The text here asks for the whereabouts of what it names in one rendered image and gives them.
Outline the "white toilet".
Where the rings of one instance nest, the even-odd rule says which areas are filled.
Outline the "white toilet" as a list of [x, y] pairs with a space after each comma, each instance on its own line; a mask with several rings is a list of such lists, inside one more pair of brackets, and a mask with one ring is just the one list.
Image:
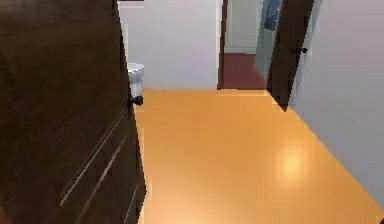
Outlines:
[[128, 63], [128, 76], [133, 97], [141, 96], [143, 90], [144, 65]]

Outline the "dark brown room door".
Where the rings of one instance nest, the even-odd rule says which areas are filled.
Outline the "dark brown room door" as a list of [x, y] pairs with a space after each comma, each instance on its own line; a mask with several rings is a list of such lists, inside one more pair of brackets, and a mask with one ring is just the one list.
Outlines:
[[0, 224], [138, 224], [117, 0], [0, 0]]
[[314, 0], [282, 0], [267, 79], [267, 91], [286, 111], [301, 54], [290, 51], [303, 46]]

